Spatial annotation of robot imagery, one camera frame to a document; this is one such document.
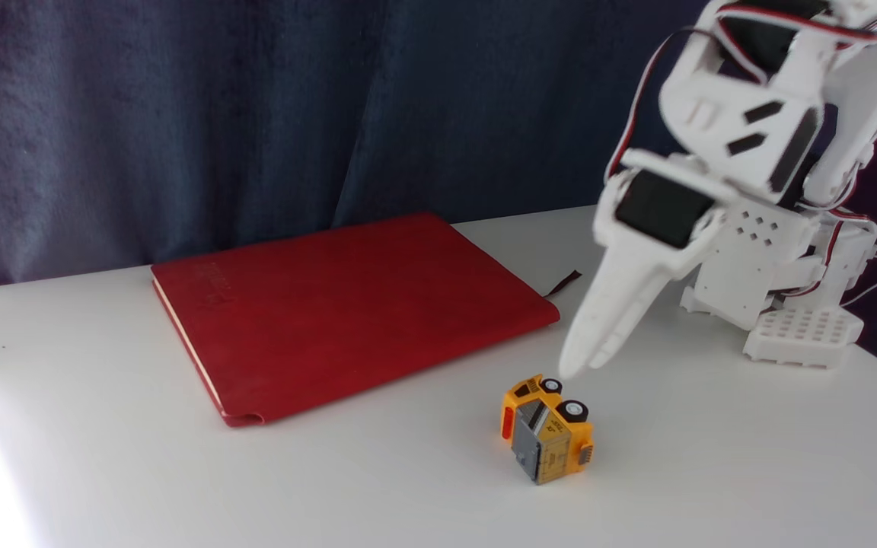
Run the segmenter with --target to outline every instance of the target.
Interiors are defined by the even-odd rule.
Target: white perforated base
[[[744,353],[777,364],[834,368],[862,334],[864,322],[842,308],[777,310],[760,315]]]

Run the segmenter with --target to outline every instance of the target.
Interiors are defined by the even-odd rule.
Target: dark blue curtain
[[[0,284],[591,204],[703,3],[0,0]],[[649,96],[636,143],[665,151]]]

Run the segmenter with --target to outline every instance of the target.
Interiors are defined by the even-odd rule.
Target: red notebook
[[[151,271],[229,426],[282,419],[560,318],[434,215],[240,247]]]

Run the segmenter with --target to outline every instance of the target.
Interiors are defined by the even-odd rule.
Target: toy wheel
[[[545,378],[540,381],[540,388],[547,394],[560,394],[560,391],[563,390],[563,384],[560,384],[556,378]]]
[[[567,422],[588,421],[588,406],[577,400],[560,402],[560,405],[557,406],[557,412],[560,413],[560,416],[562,416]]]

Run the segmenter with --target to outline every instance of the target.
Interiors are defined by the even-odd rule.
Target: robotic arm
[[[629,149],[652,65],[680,33],[659,104],[689,154]],[[817,156],[826,104],[834,138]],[[607,250],[561,377],[604,365],[665,284],[697,265],[682,305],[749,330],[746,354],[840,363],[863,328],[842,296],[877,260],[877,226],[841,206],[876,139],[877,0],[710,1],[645,67],[595,216]]]

